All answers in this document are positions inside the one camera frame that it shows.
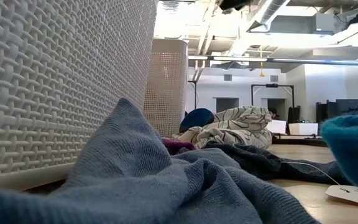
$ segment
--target purple fabric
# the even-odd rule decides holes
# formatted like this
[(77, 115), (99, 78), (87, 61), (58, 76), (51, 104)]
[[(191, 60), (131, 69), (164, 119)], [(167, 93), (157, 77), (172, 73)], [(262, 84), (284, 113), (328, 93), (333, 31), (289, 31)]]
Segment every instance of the purple fabric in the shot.
[(181, 148), (186, 148), (188, 150), (196, 150), (194, 145), (190, 142), (178, 142), (172, 141), (170, 139), (162, 139), (162, 143), (168, 149), (170, 155), (178, 154)]

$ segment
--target white woven panel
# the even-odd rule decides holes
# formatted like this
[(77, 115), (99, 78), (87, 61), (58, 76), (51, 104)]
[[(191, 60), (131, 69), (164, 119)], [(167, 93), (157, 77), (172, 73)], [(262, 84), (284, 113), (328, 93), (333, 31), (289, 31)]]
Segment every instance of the white woven panel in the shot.
[(157, 0), (0, 0), (0, 187), (67, 176), (120, 97), (144, 104)]
[(179, 132), (185, 115), (187, 43), (182, 40), (154, 40), (147, 81), (144, 114), (162, 137)]

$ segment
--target white patterned blanket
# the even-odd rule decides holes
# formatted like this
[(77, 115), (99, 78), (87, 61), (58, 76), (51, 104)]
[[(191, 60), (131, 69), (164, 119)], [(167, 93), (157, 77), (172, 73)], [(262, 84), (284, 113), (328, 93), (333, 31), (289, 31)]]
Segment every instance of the white patterned blanket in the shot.
[(204, 127), (192, 127), (173, 138), (181, 142), (191, 142), (202, 148), (208, 141), (221, 143), (242, 143), (261, 149), (272, 144), (272, 135), (266, 129), (272, 120), (266, 108), (244, 106), (216, 113), (214, 122)]

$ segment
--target white box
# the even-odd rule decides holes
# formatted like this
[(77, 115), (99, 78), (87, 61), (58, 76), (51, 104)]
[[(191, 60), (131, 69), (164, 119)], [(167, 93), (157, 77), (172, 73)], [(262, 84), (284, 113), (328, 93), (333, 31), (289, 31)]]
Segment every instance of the white box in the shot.
[(290, 124), (291, 135), (317, 135), (318, 124), (317, 123), (295, 123)]
[(266, 128), (272, 133), (285, 134), (286, 125), (286, 121), (272, 120), (267, 124)]

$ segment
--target doorway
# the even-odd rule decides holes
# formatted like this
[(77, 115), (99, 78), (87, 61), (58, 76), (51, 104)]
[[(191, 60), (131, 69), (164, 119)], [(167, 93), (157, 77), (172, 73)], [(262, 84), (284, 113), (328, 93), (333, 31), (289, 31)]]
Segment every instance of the doorway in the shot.
[(267, 107), (275, 108), (277, 110), (277, 115), (279, 115), (279, 119), (286, 121), (286, 107), (285, 107), (285, 99), (267, 99)]
[(216, 98), (216, 112), (239, 107), (238, 98)]

